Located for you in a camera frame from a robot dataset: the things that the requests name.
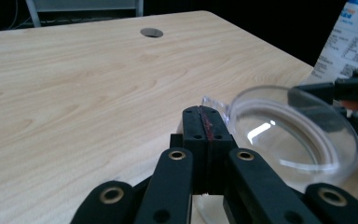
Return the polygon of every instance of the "black metal bracket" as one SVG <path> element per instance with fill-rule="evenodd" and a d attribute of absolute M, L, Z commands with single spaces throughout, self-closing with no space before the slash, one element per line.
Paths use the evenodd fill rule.
<path fill-rule="evenodd" d="M 295 86 L 332 105 L 352 125 L 358 134 L 358 108 L 348 115 L 345 106 L 334 106 L 334 101 L 352 102 L 358 104 L 358 70 L 354 70 L 351 78 L 338 78 L 334 82 Z"/>
<path fill-rule="evenodd" d="M 224 195 L 230 223 L 358 223 L 358 200 L 319 183 L 304 194 L 289 188 L 263 158 L 238 148 L 218 111 L 183 111 L 152 176 L 132 187 L 110 181 L 95 188 L 71 223 L 190 223 L 192 195 Z"/>

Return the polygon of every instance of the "wooden table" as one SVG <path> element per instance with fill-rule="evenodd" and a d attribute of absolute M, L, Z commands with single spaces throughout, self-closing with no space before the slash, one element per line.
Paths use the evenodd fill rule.
<path fill-rule="evenodd" d="M 0 223 L 69 223 L 96 186 L 151 175 L 204 94 L 311 69 L 206 11 L 0 32 Z M 342 187 L 358 198 L 358 168 Z"/>

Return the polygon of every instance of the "transparent dish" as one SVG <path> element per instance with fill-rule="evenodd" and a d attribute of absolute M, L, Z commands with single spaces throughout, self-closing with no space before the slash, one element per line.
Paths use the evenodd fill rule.
<path fill-rule="evenodd" d="M 358 136 L 352 126 L 331 105 L 307 92 L 259 86 L 242 91 L 231 104 L 208 96 L 202 104 L 221 113 L 239 147 L 257 151 L 300 192 L 312 183 L 337 185 L 357 166 Z M 221 201 L 195 197 L 208 223 L 218 223 L 211 218 L 217 212 L 205 209 L 216 200 Z"/>

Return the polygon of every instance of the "paper sheet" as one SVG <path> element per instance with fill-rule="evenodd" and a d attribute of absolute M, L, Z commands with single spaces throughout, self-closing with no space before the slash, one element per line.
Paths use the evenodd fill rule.
<path fill-rule="evenodd" d="M 349 0 L 308 78 L 300 84 L 333 82 L 358 69 L 358 0 Z"/>

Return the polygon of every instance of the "screw hole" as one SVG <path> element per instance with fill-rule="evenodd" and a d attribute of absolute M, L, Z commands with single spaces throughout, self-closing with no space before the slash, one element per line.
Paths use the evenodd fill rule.
<path fill-rule="evenodd" d="M 155 212 L 155 214 L 153 215 L 153 219 L 157 222 L 157 223 L 165 223 L 168 220 L 170 220 L 170 212 L 168 212 L 167 210 L 158 210 L 157 212 Z"/>
<path fill-rule="evenodd" d="M 141 34 L 147 37 L 152 38 L 159 38 L 162 37 L 164 34 L 162 31 L 155 29 L 155 28 L 144 28 L 141 30 Z"/>
<path fill-rule="evenodd" d="M 107 188 L 101 192 L 100 201 L 106 204 L 117 203 L 121 200 L 121 198 L 123 198 L 123 196 L 123 189 L 117 187 Z"/>
<path fill-rule="evenodd" d="M 318 194 L 325 202 L 334 206 L 343 207 L 348 204 L 344 196 L 333 189 L 321 188 Z"/>
<path fill-rule="evenodd" d="M 251 161 L 255 156 L 249 152 L 240 151 L 237 153 L 237 157 L 243 161 Z"/>
<path fill-rule="evenodd" d="M 185 158 L 186 154 L 182 151 L 172 151 L 168 155 L 172 160 L 179 161 Z"/>
<path fill-rule="evenodd" d="M 287 211 L 284 213 L 284 218 L 286 219 L 286 221 L 293 223 L 293 224 L 301 224 L 304 222 L 303 218 L 301 217 L 301 215 L 299 215 L 296 212 L 292 212 L 292 211 Z"/>

